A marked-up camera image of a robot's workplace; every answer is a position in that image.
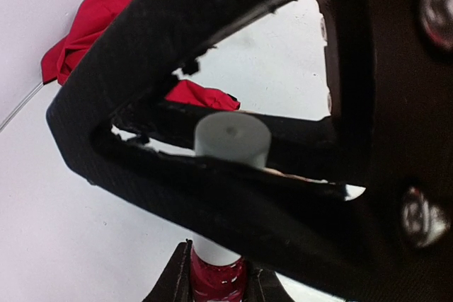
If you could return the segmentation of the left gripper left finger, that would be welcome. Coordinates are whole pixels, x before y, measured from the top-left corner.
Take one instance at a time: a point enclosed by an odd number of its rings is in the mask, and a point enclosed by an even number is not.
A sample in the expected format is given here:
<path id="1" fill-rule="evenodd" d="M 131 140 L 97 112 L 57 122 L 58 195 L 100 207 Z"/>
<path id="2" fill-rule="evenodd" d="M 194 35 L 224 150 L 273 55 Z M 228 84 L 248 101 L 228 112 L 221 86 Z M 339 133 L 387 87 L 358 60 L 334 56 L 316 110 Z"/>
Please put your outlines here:
<path id="1" fill-rule="evenodd" d="M 191 246 L 191 240 L 177 245 L 163 272 L 143 302 L 193 301 L 190 287 Z"/>

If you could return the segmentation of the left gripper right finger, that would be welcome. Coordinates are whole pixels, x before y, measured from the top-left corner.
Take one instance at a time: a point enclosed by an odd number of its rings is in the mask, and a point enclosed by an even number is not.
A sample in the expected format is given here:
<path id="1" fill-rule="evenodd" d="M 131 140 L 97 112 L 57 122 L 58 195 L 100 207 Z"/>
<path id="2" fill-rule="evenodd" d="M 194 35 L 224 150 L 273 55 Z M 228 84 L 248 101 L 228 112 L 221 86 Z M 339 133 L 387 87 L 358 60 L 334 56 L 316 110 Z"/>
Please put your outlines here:
<path id="1" fill-rule="evenodd" d="M 274 271 L 257 265 L 248 266 L 246 288 L 248 302 L 293 302 Z"/>

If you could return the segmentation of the red nail polish bottle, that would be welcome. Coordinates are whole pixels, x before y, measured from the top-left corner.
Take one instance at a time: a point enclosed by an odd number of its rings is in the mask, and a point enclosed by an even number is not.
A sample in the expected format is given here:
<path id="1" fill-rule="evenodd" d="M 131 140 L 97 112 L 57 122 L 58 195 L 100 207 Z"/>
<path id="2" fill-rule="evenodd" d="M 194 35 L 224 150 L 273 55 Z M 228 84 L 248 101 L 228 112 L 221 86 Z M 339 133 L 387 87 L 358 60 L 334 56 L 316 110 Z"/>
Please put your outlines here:
<path id="1" fill-rule="evenodd" d="M 239 258 L 231 265 L 216 266 L 203 261 L 191 250 L 190 286 L 194 301 L 242 301 L 247 282 L 245 259 Z"/>

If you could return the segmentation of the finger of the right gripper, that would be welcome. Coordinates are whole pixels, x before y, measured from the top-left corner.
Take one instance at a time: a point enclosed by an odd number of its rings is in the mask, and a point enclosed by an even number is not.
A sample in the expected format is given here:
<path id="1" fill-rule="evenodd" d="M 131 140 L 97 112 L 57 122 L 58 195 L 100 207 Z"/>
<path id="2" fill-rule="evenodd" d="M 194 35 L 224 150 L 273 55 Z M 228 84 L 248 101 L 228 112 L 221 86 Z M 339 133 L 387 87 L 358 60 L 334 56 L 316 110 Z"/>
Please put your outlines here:
<path id="1" fill-rule="evenodd" d="M 295 0 L 132 0 L 47 111 L 75 173 L 248 260 L 351 301 L 452 300 L 452 0 L 317 0 L 338 178 L 145 148 L 112 123 Z"/>
<path id="2" fill-rule="evenodd" d="M 127 132 L 191 149 L 196 124 L 215 112 L 212 108 L 175 102 L 142 102 L 121 109 L 112 123 Z M 309 121 L 256 113 L 251 116 L 263 122 L 272 134 L 268 167 L 306 178 L 339 177 L 332 168 L 339 148 L 329 118 Z"/>

